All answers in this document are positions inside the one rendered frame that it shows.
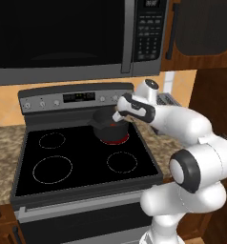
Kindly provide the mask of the black and grey microwave oven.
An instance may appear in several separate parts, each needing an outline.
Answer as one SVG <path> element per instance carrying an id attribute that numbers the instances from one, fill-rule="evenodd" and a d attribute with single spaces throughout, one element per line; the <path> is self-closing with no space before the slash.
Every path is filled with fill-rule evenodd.
<path id="1" fill-rule="evenodd" d="M 0 86 L 158 75 L 169 0 L 134 0 L 129 73 L 125 0 L 0 0 Z"/>

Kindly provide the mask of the black and grey stove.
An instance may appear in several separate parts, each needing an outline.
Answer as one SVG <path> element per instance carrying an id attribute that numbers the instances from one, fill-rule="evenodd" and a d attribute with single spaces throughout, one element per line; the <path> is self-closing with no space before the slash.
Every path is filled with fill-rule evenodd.
<path id="1" fill-rule="evenodd" d="M 131 83 L 97 83 L 18 93 L 26 131 L 10 194 L 14 212 L 161 184 L 162 172 L 135 124 L 118 144 L 101 141 L 89 125 L 96 110 L 115 107 L 114 95 L 119 98 L 133 89 Z M 100 102 L 100 96 L 106 101 Z M 30 109 L 24 107 L 27 102 Z"/>

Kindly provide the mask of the brown wooden tall cabinet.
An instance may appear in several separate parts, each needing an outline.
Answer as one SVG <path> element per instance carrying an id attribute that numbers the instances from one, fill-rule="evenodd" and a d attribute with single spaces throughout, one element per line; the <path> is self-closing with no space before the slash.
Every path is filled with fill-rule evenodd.
<path id="1" fill-rule="evenodd" d="M 216 134 L 227 136 L 227 68 L 197 71 L 189 108 L 205 115 Z M 227 193 L 227 179 L 222 184 Z M 186 214 L 177 232 L 184 240 L 201 237 L 205 244 L 227 244 L 227 200 L 216 212 Z"/>

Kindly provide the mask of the white wall plate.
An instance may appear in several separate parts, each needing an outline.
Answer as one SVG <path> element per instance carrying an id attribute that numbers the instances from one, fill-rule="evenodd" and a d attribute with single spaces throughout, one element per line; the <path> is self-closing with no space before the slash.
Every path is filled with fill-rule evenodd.
<path id="1" fill-rule="evenodd" d="M 164 81 L 163 81 L 163 91 L 167 93 L 172 93 L 174 81 L 175 81 L 175 72 L 166 71 L 164 76 Z"/>

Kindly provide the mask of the brown wooden base cupboard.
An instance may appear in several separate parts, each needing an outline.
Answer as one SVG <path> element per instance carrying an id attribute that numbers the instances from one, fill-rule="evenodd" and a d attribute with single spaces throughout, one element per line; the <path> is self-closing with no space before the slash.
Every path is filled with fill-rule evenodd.
<path id="1" fill-rule="evenodd" d="M 11 204 L 0 205 L 0 244 L 17 244 L 12 227 L 17 226 L 22 244 L 26 244 Z"/>

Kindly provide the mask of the brown cupboard door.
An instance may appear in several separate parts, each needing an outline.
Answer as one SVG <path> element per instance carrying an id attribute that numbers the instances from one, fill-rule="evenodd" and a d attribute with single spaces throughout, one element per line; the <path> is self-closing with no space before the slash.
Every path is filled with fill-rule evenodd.
<path id="1" fill-rule="evenodd" d="M 171 60 L 165 58 L 179 3 Z M 169 0 L 161 69 L 183 71 L 227 68 L 227 0 Z"/>

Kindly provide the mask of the black cooking pot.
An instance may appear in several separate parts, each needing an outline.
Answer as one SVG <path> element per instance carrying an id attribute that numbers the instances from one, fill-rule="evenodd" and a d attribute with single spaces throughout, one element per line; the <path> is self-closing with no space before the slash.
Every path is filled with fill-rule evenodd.
<path id="1" fill-rule="evenodd" d="M 125 120 L 114 122 L 114 113 L 114 107 L 104 107 L 96 110 L 89 121 L 94 135 L 109 144 L 122 143 L 128 138 L 129 123 Z"/>

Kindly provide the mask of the black oven door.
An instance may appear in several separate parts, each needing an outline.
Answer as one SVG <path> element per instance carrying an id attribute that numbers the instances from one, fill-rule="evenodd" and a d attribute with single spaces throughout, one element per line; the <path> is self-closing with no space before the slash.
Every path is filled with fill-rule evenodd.
<path id="1" fill-rule="evenodd" d="M 22 222 L 26 244 L 137 244 L 152 219 L 138 203 Z"/>

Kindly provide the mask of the grey small appliance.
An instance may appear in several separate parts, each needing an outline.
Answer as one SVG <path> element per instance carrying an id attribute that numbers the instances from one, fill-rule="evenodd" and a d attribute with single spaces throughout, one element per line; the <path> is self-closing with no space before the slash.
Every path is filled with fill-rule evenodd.
<path id="1" fill-rule="evenodd" d="M 156 98 L 158 105 L 180 106 L 180 104 L 167 92 L 159 93 Z"/>

